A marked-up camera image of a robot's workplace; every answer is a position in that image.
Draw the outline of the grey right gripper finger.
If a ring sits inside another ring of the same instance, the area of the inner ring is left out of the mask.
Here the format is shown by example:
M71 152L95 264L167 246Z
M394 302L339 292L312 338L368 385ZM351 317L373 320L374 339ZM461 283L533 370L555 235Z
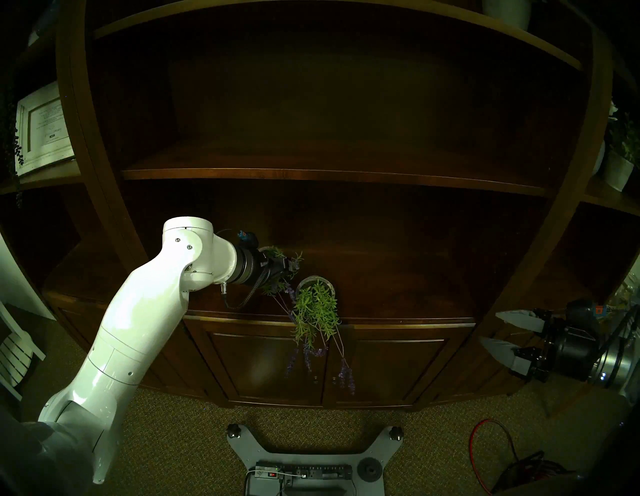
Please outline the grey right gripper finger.
M545 328L545 319L539 317L532 310L509 310L496 312L495 317L507 324L529 332L543 332Z
M480 343L491 356L516 377L527 377L531 359L522 355L522 348L505 340L480 337Z

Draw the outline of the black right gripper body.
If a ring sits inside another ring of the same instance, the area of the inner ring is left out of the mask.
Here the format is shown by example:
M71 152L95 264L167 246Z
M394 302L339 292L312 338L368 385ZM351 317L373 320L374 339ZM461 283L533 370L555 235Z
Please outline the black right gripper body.
M556 373L585 382L595 361L593 355L603 343L599 319L604 316L604 306L578 299L563 310L531 311L545 319L543 332L534 332L543 345L522 348L522 355L530 358L530 371L529 376L518 378L546 382L551 373Z

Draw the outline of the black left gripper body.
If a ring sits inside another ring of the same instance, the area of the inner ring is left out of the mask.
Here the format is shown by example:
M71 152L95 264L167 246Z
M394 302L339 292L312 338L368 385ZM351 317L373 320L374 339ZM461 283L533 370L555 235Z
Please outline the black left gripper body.
M260 287L288 274L288 258L275 248L259 248L257 236L245 232L245 286Z

